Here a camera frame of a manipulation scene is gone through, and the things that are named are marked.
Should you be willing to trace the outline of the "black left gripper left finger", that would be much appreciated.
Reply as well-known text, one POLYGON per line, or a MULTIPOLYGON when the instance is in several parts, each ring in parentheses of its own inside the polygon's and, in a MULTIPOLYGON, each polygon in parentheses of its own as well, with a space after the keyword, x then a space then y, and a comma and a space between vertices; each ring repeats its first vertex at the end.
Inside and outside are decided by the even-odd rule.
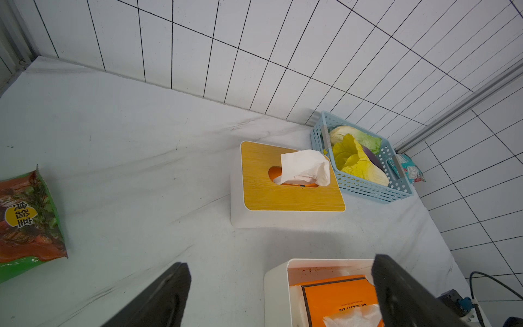
POLYGON ((104 325, 180 327, 190 286, 188 264, 176 262, 104 325))

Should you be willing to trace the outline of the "white tissue sheet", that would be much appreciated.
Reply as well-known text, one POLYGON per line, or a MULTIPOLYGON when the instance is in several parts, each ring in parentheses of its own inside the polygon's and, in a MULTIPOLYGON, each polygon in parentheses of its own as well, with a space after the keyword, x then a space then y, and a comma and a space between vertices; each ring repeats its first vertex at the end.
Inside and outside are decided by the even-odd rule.
POLYGON ((326 327, 380 327, 384 321, 379 305, 354 307, 323 318, 326 327))
POLYGON ((292 176, 295 172, 317 168, 316 184, 318 184, 318 187, 326 187, 331 183, 330 161, 319 151, 303 150, 284 153, 281 155, 280 167, 283 169, 283 177, 287 174, 292 176))

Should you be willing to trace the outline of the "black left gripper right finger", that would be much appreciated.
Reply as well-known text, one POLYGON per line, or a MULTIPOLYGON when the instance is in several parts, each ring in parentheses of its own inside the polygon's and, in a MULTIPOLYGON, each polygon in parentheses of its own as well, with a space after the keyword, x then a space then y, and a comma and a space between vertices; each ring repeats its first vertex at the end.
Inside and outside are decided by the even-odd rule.
POLYGON ((371 269, 384 326, 466 326, 391 257, 377 254, 371 269))

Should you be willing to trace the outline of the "yellow bamboo box lid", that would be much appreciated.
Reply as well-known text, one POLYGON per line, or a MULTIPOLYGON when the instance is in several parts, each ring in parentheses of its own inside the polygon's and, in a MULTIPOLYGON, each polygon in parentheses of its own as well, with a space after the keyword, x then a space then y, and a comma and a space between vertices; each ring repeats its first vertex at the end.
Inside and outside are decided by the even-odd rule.
POLYGON ((240 145, 240 168, 243 204, 250 211, 345 211, 343 196, 329 169, 330 184, 275 183, 276 171, 281 171, 281 156, 294 153, 268 144, 244 141, 240 145))

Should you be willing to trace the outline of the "white tissue box base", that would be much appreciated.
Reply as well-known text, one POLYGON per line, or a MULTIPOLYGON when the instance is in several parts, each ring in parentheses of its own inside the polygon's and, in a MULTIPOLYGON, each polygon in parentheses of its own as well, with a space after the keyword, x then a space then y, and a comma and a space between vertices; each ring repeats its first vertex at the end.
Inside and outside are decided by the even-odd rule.
POLYGON ((236 228, 299 228, 316 226, 340 214, 306 211, 250 211, 243 204, 240 147, 232 160, 231 223, 236 228))

